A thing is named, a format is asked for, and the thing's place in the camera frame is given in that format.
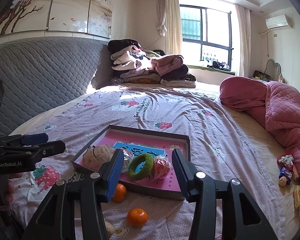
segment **screw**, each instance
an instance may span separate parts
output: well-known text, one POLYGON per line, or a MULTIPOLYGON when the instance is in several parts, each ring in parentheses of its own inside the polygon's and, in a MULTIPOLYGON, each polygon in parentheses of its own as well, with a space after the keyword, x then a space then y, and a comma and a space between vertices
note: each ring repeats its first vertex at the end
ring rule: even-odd
POLYGON ((99 178, 99 177, 100 177, 100 174, 97 173, 97 172, 94 172, 94 173, 92 173, 92 174, 90 175, 90 178, 92 178, 92 179, 97 179, 97 178, 99 178))
POLYGON ((231 179, 231 183, 232 183, 233 185, 238 186, 238 185, 240 184, 240 181, 239 181, 238 179, 231 179))
POLYGON ((197 172, 195 175, 200 179, 203 179, 206 177, 206 174, 202 171, 197 172))
POLYGON ((56 184, 57 186, 62 186, 65 183, 64 179, 59 179, 56 184))

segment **tied curtain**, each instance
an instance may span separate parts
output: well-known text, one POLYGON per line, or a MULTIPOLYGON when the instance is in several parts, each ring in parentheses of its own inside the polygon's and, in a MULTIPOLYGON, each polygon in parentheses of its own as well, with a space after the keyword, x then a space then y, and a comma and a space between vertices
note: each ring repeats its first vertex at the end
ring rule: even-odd
POLYGON ((162 0, 158 0, 158 3, 160 14, 158 31, 161 36, 164 36, 165 30, 167 31, 166 54, 181 54, 182 25, 179 0, 165 0, 165 3, 162 0))
POLYGON ((236 75, 248 77, 251 55, 250 10, 238 4, 234 4, 234 6, 238 16, 240 34, 240 63, 236 75))

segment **headboard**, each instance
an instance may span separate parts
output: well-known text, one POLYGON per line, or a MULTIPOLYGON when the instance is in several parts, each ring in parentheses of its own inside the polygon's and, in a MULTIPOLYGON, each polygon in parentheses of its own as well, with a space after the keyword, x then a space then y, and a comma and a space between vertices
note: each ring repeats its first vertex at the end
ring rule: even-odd
POLYGON ((110 84, 107 42, 74 37, 39 37, 0 44, 4 97, 0 136, 27 120, 110 84))

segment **blossom branch painting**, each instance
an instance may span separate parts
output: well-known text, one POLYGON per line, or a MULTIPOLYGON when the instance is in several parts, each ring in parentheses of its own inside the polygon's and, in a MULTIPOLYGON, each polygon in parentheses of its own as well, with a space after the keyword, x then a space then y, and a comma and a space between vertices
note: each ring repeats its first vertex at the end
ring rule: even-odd
POLYGON ((25 18, 27 15, 38 12, 44 8, 44 4, 41 6, 34 5, 30 8, 30 4, 34 0, 10 0, 9 3, 0 13, 0 35, 4 35, 7 32, 7 28, 11 26, 11 33, 14 32, 14 29, 19 20, 25 18))
POLYGON ((110 37, 112 0, 10 0, 0 12, 0 35, 31 30, 110 37))

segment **black robotic claw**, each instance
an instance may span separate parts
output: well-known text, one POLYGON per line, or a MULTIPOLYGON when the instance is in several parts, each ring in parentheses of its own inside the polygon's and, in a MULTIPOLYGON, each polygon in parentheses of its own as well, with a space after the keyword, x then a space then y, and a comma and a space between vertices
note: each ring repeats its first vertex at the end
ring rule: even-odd
POLYGON ((123 159, 122 150, 117 149, 99 172, 72 183, 58 180, 34 213, 21 240, 75 240, 75 200, 81 200, 83 238, 108 240, 100 203, 108 202, 114 195, 123 159))
POLYGON ((184 159, 179 149, 172 164, 182 195, 196 202, 189 240, 215 237, 216 199, 222 199, 223 240, 278 240, 268 220, 242 182, 214 180, 184 159))
MULTIPOLYGON (((0 106, 4 95, 0 81, 0 106)), ((42 158, 61 154, 66 149, 62 141, 47 142, 45 133, 13 135, 0 138, 0 216, 6 226, 11 225, 9 203, 4 196, 7 191, 9 174, 34 171, 35 164, 42 158)))

